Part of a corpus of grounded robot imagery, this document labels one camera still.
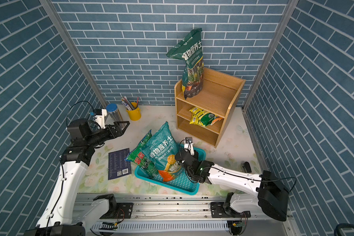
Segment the yellow green fertilizer bag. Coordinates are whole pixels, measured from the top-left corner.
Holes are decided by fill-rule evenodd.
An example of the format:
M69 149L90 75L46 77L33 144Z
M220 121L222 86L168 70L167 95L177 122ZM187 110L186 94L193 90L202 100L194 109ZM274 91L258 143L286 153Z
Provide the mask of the yellow green fertilizer bag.
M207 127L215 124L218 121L223 120L222 117L219 117L213 113L210 113L198 107L193 107L189 111L192 113L190 124Z

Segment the dark green soil bag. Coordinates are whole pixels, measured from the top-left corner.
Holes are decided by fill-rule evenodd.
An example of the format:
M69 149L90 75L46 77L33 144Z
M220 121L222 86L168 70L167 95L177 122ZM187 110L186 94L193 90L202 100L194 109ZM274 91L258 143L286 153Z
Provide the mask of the dark green soil bag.
M191 30L184 39L168 51L168 58L183 60L182 91L185 99L196 96L203 88L204 59L202 29Z

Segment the teal and orange soil bag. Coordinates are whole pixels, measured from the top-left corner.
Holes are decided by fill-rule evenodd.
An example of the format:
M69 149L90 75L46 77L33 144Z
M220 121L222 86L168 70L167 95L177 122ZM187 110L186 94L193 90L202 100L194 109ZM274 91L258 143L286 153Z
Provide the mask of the teal and orange soil bag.
M141 152L154 163L164 182L176 179L182 171L182 167L175 159L179 150L168 122L165 122L141 148Z

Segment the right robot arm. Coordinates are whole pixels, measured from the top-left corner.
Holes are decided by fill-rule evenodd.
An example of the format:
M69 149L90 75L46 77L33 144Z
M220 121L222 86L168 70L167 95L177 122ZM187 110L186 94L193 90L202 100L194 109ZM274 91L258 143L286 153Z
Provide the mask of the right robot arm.
M278 178L270 171L262 174L238 172L221 167L210 161L199 161L198 153L180 150L176 161L187 171L195 182L211 185L223 185L249 195L246 202L240 195L229 193L223 204L224 211L230 217L244 216L245 211L262 210L268 217L284 222L287 220L290 190L283 184L286 178Z

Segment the small green red-lettered soil bag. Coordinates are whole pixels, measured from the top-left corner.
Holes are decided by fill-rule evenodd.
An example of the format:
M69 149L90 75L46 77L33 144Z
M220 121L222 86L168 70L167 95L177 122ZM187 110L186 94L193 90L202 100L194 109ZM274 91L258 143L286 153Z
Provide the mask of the small green red-lettered soil bag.
M141 151L141 148L150 140L151 137L152 133L150 130L138 143L137 147L132 150L125 159L126 161L135 163L137 166L143 169L150 179L156 177L159 172L156 169L154 163Z

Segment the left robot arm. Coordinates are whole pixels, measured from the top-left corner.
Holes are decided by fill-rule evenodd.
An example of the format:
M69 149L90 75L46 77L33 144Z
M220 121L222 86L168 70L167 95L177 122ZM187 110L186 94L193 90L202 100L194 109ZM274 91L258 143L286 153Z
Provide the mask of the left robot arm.
M71 144L60 157L60 172L52 196L35 228L25 231L26 236L84 236L105 214L116 211L113 194L100 195L77 218L73 218L73 207L79 184L90 165L95 148L108 140L121 137L129 121L103 125L98 130L91 128L93 121L72 121L67 130Z

